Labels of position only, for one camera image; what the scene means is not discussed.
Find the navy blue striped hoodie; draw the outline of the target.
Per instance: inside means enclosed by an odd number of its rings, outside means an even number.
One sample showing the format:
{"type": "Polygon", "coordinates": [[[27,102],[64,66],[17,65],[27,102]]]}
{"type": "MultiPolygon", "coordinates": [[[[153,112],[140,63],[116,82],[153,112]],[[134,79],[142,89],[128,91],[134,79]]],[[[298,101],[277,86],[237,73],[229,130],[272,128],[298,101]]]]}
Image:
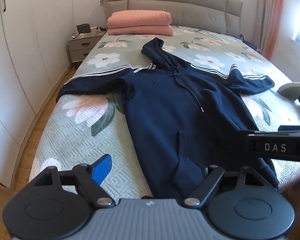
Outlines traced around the navy blue striped hoodie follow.
{"type": "Polygon", "coordinates": [[[250,166],[277,186],[272,161],[247,154],[239,136],[241,130],[257,130],[242,96],[270,90],[273,80],[245,76],[236,65],[226,75],[199,67],[164,51],[163,45],[154,38],[141,50],[154,69],[129,67],[78,77],[59,95],[122,95],[136,155],[155,198],[182,199],[195,189],[187,158],[229,171],[250,166]]]}

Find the green sneaker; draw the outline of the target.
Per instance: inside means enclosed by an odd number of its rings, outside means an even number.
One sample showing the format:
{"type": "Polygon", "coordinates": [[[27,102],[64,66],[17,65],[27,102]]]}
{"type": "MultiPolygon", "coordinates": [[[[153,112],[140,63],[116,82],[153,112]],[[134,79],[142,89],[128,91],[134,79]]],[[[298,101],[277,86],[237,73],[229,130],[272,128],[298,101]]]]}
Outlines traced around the green sneaker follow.
{"type": "Polygon", "coordinates": [[[300,82],[291,82],[282,85],[277,92],[288,100],[295,101],[300,96],[300,82]]]}

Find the beige two-drawer nightstand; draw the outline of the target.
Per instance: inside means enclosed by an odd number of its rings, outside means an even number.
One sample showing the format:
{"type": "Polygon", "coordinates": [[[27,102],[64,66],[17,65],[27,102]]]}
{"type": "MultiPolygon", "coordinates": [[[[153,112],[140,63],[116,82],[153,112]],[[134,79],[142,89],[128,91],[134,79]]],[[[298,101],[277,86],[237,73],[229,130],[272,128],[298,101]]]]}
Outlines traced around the beige two-drawer nightstand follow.
{"type": "Polygon", "coordinates": [[[105,31],[85,34],[75,34],[68,40],[71,63],[77,69],[88,56],[94,46],[105,35],[105,31]]]}

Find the white mug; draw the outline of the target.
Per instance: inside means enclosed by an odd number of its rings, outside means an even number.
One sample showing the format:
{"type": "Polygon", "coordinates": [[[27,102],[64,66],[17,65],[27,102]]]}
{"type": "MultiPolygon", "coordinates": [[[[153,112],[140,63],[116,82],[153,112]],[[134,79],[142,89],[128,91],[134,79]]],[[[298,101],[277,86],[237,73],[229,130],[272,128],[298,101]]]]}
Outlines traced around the white mug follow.
{"type": "Polygon", "coordinates": [[[98,33],[98,27],[91,27],[90,31],[92,35],[96,35],[98,33]]]}

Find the folded pink quilt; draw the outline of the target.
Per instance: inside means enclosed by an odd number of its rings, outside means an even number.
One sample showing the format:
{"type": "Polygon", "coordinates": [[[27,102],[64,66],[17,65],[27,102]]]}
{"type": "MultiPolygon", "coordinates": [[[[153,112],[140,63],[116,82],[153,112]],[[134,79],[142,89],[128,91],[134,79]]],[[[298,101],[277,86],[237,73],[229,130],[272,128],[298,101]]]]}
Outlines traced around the folded pink quilt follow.
{"type": "Polygon", "coordinates": [[[173,36],[172,16],[161,10],[125,10],[107,19],[109,35],[145,34],[173,36]]]}

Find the orange and beige curtain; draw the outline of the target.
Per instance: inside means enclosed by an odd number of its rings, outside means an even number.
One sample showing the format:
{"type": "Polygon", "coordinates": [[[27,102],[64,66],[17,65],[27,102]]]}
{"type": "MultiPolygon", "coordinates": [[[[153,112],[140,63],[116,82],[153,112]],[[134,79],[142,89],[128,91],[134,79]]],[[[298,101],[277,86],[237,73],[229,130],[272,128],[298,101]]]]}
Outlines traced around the orange and beige curtain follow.
{"type": "Polygon", "coordinates": [[[283,9],[283,0],[264,0],[264,17],[262,23],[261,54],[271,59],[279,32],[283,9]]]}

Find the white built-in wardrobe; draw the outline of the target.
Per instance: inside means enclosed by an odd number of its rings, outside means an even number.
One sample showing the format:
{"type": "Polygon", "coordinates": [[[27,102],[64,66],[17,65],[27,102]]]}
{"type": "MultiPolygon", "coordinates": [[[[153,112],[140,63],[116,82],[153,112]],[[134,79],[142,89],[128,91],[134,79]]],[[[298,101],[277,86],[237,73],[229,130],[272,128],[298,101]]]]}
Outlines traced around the white built-in wardrobe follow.
{"type": "Polygon", "coordinates": [[[25,142],[69,68],[72,0],[0,0],[0,185],[10,187],[25,142]]]}

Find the beige padded headboard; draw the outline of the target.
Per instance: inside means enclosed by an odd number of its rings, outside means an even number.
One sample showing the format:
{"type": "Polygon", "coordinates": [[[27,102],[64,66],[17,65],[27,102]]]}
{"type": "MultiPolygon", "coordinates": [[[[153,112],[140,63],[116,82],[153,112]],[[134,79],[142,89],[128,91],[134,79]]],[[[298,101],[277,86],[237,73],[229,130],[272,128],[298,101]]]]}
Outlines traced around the beige padded headboard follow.
{"type": "Polygon", "coordinates": [[[238,38],[243,3],[239,0],[104,0],[106,18],[124,10],[161,10],[172,25],[213,31],[238,38]]]}

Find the dark picture frame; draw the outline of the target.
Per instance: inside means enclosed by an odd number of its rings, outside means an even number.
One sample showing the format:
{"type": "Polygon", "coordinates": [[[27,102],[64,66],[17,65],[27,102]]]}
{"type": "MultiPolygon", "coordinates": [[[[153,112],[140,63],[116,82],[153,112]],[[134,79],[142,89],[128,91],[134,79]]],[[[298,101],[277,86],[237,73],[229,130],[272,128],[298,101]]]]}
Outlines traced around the dark picture frame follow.
{"type": "Polygon", "coordinates": [[[90,29],[90,24],[89,23],[84,23],[84,24],[80,24],[80,25],[76,25],[77,31],[79,34],[87,34],[87,33],[91,33],[91,29],[90,29]]]}

